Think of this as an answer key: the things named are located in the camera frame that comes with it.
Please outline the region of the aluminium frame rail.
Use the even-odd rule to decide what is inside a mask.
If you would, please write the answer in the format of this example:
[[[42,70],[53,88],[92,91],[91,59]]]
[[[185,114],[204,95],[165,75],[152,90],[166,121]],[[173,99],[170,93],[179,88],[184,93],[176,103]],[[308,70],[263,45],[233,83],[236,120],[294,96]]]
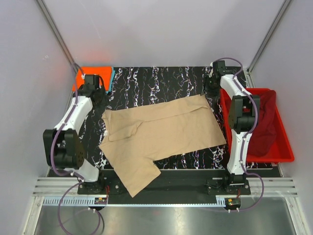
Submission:
[[[130,195],[109,195],[108,193],[86,195],[78,193],[75,178],[43,177],[36,182],[32,195],[41,197],[44,205],[94,206],[94,207],[225,207],[228,198],[251,198],[254,201],[266,197],[297,197],[297,190],[291,178],[248,179],[251,195],[235,196],[201,192],[152,192],[144,191],[135,197]],[[96,197],[107,197],[106,205],[95,205]]]

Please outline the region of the left controller board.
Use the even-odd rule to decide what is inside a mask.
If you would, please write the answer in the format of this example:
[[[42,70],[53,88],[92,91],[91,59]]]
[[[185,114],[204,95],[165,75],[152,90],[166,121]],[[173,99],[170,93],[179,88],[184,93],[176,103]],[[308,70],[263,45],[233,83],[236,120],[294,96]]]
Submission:
[[[107,197],[96,197],[94,200],[95,205],[106,205],[108,203]]]

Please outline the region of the folded teal t-shirt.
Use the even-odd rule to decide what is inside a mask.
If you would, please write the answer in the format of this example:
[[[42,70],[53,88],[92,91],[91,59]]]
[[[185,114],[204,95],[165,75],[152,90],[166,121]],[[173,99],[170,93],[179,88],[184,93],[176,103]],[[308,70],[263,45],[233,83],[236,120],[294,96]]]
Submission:
[[[107,93],[112,91],[112,84],[113,84],[113,80],[114,80],[114,77],[115,77],[115,69],[114,69],[114,67],[111,67],[111,69],[112,69],[112,72],[111,72],[111,77],[110,77],[110,82],[109,82],[109,87],[107,89]]]

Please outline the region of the right controller board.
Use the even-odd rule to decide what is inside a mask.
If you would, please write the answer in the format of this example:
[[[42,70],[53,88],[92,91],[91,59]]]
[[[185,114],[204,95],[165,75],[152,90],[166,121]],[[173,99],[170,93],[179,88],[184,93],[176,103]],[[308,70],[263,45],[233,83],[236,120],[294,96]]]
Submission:
[[[241,200],[240,198],[228,198],[226,200],[226,205],[227,206],[236,206],[236,207],[240,207],[241,204]]]

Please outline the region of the left aluminium corner post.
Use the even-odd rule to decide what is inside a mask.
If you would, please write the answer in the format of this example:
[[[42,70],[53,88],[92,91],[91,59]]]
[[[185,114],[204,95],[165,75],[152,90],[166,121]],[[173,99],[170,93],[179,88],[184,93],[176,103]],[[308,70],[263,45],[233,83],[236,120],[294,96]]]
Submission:
[[[67,61],[69,62],[71,68],[73,69],[73,71],[77,72],[78,69],[77,67],[74,65],[75,64],[75,60],[72,56],[72,54],[70,53],[55,21],[54,18],[50,12],[50,10],[48,9],[48,6],[46,5],[44,0],[34,0],[35,3],[37,4],[41,14],[43,15],[48,27],[50,28],[52,34],[54,35],[59,47],[61,48],[64,56],[66,57]]]

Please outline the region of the right aluminium corner post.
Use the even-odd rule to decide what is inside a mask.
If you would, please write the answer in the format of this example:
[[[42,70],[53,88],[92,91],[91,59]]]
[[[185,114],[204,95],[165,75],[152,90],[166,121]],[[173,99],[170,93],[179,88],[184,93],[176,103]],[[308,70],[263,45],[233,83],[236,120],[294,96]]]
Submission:
[[[252,74],[253,69],[257,65],[258,61],[260,60],[261,56],[263,55],[265,49],[267,48],[269,42],[271,41],[272,37],[274,36],[279,24],[281,23],[283,17],[285,16],[286,12],[288,11],[290,5],[293,3],[293,0],[284,0],[276,13],[270,27],[268,28],[259,48],[257,49],[251,63],[247,67],[247,73],[249,75]]]

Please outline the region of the controller board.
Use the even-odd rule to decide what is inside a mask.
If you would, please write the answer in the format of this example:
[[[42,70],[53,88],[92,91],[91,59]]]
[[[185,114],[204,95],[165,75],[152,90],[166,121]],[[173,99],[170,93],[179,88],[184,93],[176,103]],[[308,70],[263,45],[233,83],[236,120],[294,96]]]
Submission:
[[[108,203],[107,197],[96,197],[94,200],[95,205],[106,205]]]
[[[226,200],[226,205],[227,206],[236,206],[236,207],[240,207],[241,204],[241,200],[240,198],[228,198]]]

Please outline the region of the aluminium corner post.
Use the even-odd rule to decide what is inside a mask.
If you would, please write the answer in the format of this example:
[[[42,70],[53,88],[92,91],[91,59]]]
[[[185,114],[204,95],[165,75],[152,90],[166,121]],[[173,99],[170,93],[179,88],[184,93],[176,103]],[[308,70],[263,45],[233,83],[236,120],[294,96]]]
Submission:
[[[64,56],[66,57],[67,61],[69,62],[71,68],[73,69],[73,71],[77,72],[78,69],[77,67],[74,65],[75,64],[75,60],[72,56],[72,54],[70,53],[55,21],[54,18],[50,12],[50,10],[48,9],[48,6],[46,5],[44,0],[34,0],[35,3],[37,4],[41,14],[43,15],[48,27],[50,28],[52,34],[54,35],[59,47],[61,48]]]
[[[268,28],[259,48],[257,49],[251,63],[247,67],[247,73],[249,75],[252,74],[253,69],[257,65],[258,61],[260,60],[261,56],[263,55],[265,49],[267,48],[269,42],[271,41],[272,37],[274,36],[279,24],[281,23],[283,17],[285,16],[286,12],[288,11],[290,5],[293,3],[293,0],[284,0],[276,13],[270,27]]]

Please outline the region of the black marble-pattern mat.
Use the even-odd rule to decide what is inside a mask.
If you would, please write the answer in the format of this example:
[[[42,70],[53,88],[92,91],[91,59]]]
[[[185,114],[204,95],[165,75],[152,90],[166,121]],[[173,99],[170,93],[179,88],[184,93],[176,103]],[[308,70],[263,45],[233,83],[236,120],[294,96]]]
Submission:
[[[79,139],[86,159],[103,170],[111,165],[99,145],[106,129],[102,114],[106,109],[120,110],[172,101],[202,92],[208,67],[116,67],[108,105],[97,105],[85,117]],[[159,169],[222,169],[229,160],[227,145],[174,155],[154,164]]]

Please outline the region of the dark red t-shirt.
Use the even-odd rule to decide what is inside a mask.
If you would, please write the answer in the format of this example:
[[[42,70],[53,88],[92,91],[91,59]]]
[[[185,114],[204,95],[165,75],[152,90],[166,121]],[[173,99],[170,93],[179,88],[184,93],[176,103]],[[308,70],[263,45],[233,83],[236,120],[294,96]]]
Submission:
[[[252,95],[260,97],[260,111],[258,112],[258,124],[255,127],[250,144],[248,146],[248,154],[255,157],[264,157],[269,153],[271,146],[276,140],[276,130],[274,127],[274,117],[276,109],[276,92],[266,88],[251,88],[248,91]],[[226,123],[230,110],[230,97],[224,89],[220,90],[221,105],[224,117],[224,126],[226,131],[229,153],[232,145],[232,133],[229,124]]]

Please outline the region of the folded orange t-shirt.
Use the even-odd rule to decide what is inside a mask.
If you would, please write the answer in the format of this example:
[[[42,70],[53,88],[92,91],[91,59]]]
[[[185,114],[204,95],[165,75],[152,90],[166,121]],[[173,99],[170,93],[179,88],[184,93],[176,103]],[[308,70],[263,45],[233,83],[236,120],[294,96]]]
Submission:
[[[97,74],[100,75],[104,80],[104,86],[107,91],[109,87],[110,77],[112,69],[111,67],[81,67],[77,64],[74,64],[78,72],[75,76],[77,90],[80,90],[80,93],[83,92],[84,79],[86,74]]]

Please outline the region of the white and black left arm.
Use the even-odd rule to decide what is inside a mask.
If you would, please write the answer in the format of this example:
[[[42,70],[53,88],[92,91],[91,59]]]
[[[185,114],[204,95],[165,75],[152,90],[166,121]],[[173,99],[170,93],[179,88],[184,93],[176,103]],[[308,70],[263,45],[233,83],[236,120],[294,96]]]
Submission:
[[[71,103],[61,121],[43,132],[47,164],[58,176],[77,177],[85,194],[100,194],[105,189],[105,180],[100,170],[86,159],[87,152],[78,135],[89,112],[107,102],[103,78],[83,74],[83,84],[74,86]]]

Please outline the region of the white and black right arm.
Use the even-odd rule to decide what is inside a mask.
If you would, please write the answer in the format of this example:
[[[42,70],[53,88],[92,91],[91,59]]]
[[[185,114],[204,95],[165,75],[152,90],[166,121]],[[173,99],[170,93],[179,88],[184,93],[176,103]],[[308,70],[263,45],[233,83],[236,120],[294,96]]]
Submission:
[[[209,185],[217,193],[230,195],[250,195],[246,171],[246,158],[252,133],[259,120],[260,97],[252,95],[239,82],[238,75],[243,65],[237,59],[223,57],[212,62],[209,75],[203,79],[202,94],[216,93],[223,89],[231,99],[228,126],[232,142],[230,158],[225,174],[216,187]]]

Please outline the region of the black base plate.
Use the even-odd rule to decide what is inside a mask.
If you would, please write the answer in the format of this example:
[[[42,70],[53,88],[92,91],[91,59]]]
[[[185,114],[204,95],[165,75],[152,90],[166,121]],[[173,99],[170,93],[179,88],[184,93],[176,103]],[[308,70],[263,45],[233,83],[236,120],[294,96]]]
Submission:
[[[233,184],[229,182],[225,169],[162,169],[161,174],[152,180],[141,192],[201,192],[213,195],[251,195],[249,182]],[[129,195],[117,174],[113,170],[101,170],[97,182],[83,183],[78,187],[79,194]]]

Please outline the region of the beige t-shirt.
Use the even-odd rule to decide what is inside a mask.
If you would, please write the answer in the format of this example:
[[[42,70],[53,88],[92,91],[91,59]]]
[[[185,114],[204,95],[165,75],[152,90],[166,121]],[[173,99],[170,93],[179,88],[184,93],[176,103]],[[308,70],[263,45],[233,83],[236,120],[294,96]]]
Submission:
[[[131,197],[160,175],[155,161],[226,143],[205,96],[193,95],[102,114],[99,148]]]

